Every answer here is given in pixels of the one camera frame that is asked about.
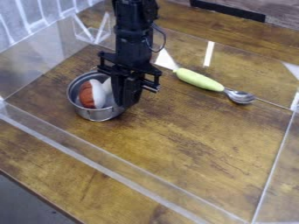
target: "stainless steel bowl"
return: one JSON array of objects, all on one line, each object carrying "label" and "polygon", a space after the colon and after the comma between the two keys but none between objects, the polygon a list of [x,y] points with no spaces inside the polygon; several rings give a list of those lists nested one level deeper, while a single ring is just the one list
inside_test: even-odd
[{"label": "stainless steel bowl", "polygon": [[76,113],[85,119],[93,122],[102,122],[105,120],[112,119],[113,117],[118,116],[125,110],[122,107],[118,107],[114,103],[110,107],[106,108],[84,108],[80,104],[80,85],[90,80],[98,80],[101,83],[106,80],[108,76],[97,71],[92,71],[84,73],[78,76],[68,86],[68,99],[70,104],[73,105]]}]

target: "cable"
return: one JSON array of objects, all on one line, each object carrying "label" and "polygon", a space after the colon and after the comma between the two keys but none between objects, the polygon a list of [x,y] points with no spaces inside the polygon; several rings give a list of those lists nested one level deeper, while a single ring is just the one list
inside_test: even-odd
[{"label": "cable", "polygon": [[160,33],[162,34],[162,46],[160,47],[158,50],[154,50],[154,49],[150,47],[146,38],[144,38],[144,41],[145,41],[145,44],[146,44],[149,50],[150,50],[153,53],[158,53],[158,52],[164,49],[164,45],[165,45],[165,34],[164,34],[164,32],[160,30],[160,27],[158,27],[154,23],[152,23],[150,26],[152,26],[152,28],[153,28],[157,32],[160,32]]}]

